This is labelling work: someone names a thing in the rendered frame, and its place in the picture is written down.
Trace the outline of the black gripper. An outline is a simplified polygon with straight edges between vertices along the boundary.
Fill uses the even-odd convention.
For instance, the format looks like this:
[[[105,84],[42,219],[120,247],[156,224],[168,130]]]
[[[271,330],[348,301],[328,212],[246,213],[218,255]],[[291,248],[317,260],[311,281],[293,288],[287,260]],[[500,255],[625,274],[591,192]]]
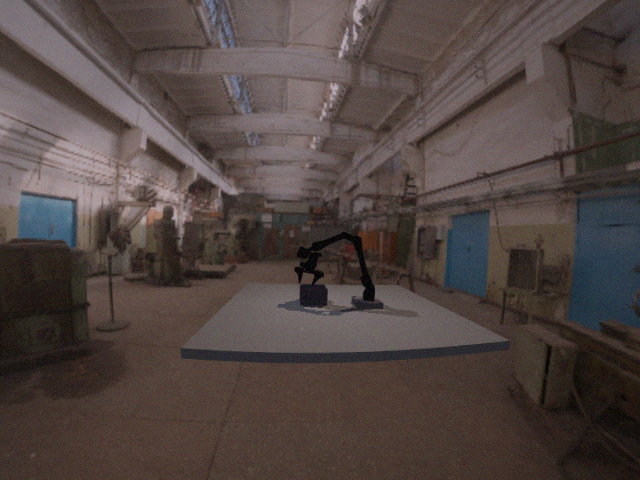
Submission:
[[[319,271],[319,270],[314,271],[315,267],[317,266],[316,263],[310,262],[310,261],[307,261],[306,263],[307,263],[307,265],[305,267],[305,270],[302,269],[301,267],[295,267],[294,271],[298,274],[298,283],[299,284],[301,282],[301,279],[302,279],[302,276],[303,276],[302,275],[303,272],[304,273],[314,274],[314,279],[313,279],[313,282],[312,282],[312,286],[313,286],[321,277],[324,277],[324,273],[322,271]]]

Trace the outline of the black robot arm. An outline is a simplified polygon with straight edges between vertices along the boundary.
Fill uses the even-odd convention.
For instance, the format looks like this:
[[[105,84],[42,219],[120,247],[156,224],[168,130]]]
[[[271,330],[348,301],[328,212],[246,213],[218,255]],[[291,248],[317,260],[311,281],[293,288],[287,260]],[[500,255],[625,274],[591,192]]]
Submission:
[[[309,251],[320,251],[321,249],[323,249],[324,247],[326,247],[329,244],[332,244],[334,242],[337,242],[341,239],[347,239],[349,241],[353,242],[353,245],[357,251],[358,254],[358,258],[359,258],[359,262],[360,262],[360,266],[361,266],[361,270],[362,270],[362,277],[360,277],[361,281],[362,281],[362,285],[365,287],[364,291],[363,291],[363,300],[365,301],[374,301],[375,298],[375,286],[372,283],[371,278],[368,275],[368,269],[367,269],[367,265],[366,265],[366,261],[365,261],[365,257],[364,257],[364,253],[363,253],[363,248],[362,248],[362,238],[360,236],[353,236],[350,235],[346,232],[342,232],[338,235],[335,235],[331,238],[328,238],[326,240],[323,241],[318,241],[318,242],[314,242],[312,244],[312,246],[310,248],[304,248],[304,247],[300,247],[298,252],[297,252],[297,257],[306,259],[308,258],[308,261],[310,262],[314,262],[317,263],[318,257],[321,257],[321,252],[317,253],[317,252],[309,252]],[[309,255],[310,253],[310,255]]]

